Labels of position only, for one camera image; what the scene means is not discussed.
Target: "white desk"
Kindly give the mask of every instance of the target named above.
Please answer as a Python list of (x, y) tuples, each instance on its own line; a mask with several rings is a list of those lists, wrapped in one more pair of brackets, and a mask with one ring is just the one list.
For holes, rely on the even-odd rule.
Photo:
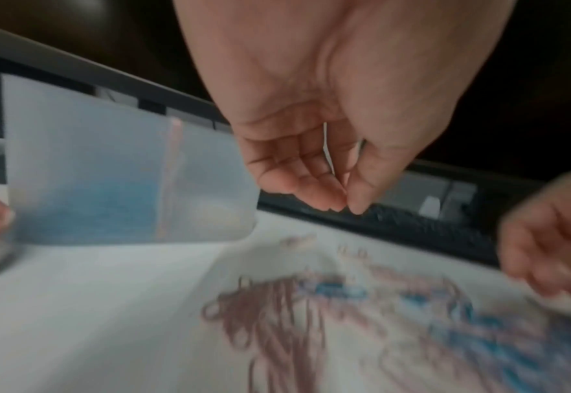
[[(0, 186), (1, 200), (5, 194)], [(310, 232), (327, 255), (346, 244), (396, 266), (450, 272), (493, 307), (500, 287), (516, 297), (524, 291), (497, 272), (452, 258), (264, 212), (258, 212), (253, 234), (227, 250)], [(300, 268), (298, 261), (271, 253), (265, 260), (230, 263), (223, 258), (229, 252), (223, 244), (28, 247), (0, 274), (0, 393), (171, 392), (179, 365), (169, 347), (189, 318), (180, 310), (211, 266), (223, 276)], [(222, 263), (214, 264), (218, 258)]]

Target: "blue contents in container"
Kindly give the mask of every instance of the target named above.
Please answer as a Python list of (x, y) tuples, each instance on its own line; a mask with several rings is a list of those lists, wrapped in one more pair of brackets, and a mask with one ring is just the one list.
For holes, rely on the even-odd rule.
[(20, 238), (39, 244), (152, 241), (159, 187), (155, 182), (91, 183), (56, 193), (37, 210), (19, 215)]

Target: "plastic container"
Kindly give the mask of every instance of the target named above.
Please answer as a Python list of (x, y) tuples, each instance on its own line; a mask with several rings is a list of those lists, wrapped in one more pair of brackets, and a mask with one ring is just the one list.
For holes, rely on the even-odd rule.
[(227, 241), (259, 189), (232, 135), (3, 75), (9, 198), (19, 241)]

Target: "translucent plastic box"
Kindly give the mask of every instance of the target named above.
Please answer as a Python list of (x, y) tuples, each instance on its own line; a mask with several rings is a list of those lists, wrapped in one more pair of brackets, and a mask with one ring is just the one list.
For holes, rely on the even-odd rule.
[(259, 189), (232, 135), (3, 76), (19, 241), (114, 244), (248, 235)]

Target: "black keyboard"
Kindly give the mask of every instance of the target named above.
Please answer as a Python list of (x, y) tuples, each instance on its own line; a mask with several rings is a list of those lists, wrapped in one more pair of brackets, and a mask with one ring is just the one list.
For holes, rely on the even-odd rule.
[(261, 194), (258, 208), (499, 267), (495, 242), (490, 236), (473, 228), (422, 217), (398, 208), (372, 205), (362, 216), (356, 216), (347, 210), (321, 212), (293, 196), (266, 193)]

